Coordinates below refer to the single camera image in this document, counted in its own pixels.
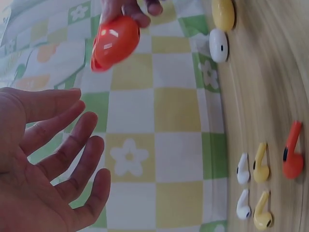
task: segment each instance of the white earbud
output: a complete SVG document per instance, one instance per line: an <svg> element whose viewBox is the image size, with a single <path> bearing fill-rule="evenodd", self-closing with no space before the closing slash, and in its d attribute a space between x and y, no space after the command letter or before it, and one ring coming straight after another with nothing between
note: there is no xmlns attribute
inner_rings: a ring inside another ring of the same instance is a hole
<svg viewBox="0 0 309 232"><path fill-rule="evenodd" d="M243 185L246 184L250 179L249 171L245 171L245 166L247 165L248 153L243 153L240 157L240 161L237 167L237 180L238 183Z"/></svg>
<svg viewBox="0 0 309 232"><path fill-rule="evenodd" d="M245 220L251 215L251 208L245 203L249 195L249 190L245 189L237 202L236 213L240 220Z"/></svg>

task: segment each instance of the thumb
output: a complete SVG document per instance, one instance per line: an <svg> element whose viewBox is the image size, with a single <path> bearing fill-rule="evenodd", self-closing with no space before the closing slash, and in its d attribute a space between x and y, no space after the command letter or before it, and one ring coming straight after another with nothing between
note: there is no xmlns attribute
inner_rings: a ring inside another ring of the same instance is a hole
<svg viewBox="0 0 309 232"><path fill-rule="evenodd" d="M101 0L102 23L107 23L122 15L122 6L125 0Z"/></svg>

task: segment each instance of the yellow earbud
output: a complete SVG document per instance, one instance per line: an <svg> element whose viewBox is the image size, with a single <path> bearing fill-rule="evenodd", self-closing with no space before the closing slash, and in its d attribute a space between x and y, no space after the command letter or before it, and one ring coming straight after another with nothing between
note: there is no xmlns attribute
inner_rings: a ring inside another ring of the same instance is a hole
<svg viewBox="0 0 309 232"><path fill-rule="evenodd" d="M267 143L260 143L253 163L253 177L257 183L262 183L269 177L269 167L267 165L262 166L266 147Z"/></svg>
<svg viewBox="0 0 309 232"><path fill-rule="evenodd" d="M263 213L263 209L266 202L268 201L268 198L269 192L264 191L253 213L254 225L260 231L264 231L270 227L273 221L272 214L270 212Z"/></svg>

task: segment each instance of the red earbud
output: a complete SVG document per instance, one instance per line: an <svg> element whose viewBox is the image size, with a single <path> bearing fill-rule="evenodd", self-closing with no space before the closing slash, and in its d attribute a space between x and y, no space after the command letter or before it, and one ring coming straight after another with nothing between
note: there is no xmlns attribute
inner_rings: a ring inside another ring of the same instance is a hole
<svg viewBox="0 0 309 232"><path fill-rule="evenodd" d="M283 174L288 179L297 178L304 169L304 157L300 153L295 153L295 147L301 127L302 123L299 121L295 121L292 124L283 152Z"/></svg>

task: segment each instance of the white flower print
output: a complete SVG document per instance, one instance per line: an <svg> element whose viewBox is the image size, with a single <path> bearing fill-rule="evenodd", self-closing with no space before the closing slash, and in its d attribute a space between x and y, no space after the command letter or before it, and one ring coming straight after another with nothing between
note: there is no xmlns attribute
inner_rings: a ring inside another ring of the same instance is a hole
<svg viewBox="0 0 309 232"><path fill-rule="evenodd" d="M209 60L205 61L205 64L198 64L198 68L203 72L203 79L206 86L211 85L213 89L218 89L218 75L217 71L211 68Z"/></svg>
<svg viewBox="0 0 309 232"><path fill-rule="evenodd" d="M71 12L72 21L75 22L77 19L84 18L87 10L87 6L83 7L82 5L79 5L76 7L76 9Z"/></svg>
<svg viewBox="0 0 309 232"><path fill-rule="evenodd" d="M225 228L223 225L217 225L213 232L224 232Z"/></svg>
<svg viewBox="0 0 309 232"><path fill-rule="evenodd" d="M133 139L126 139L123 147L111 149L111 156L116 160L115 173L123 176L130 172L134 176L143 174L141 162L149 157L149 152L145 149L137 149Z"/></svg>
<svg viewBox="0 0 309 232"><path fill-rule="evenodd" d="M6 45L6 52L12 53L14 51L14 48L15 48L15 40L12 40Z"/></svg>

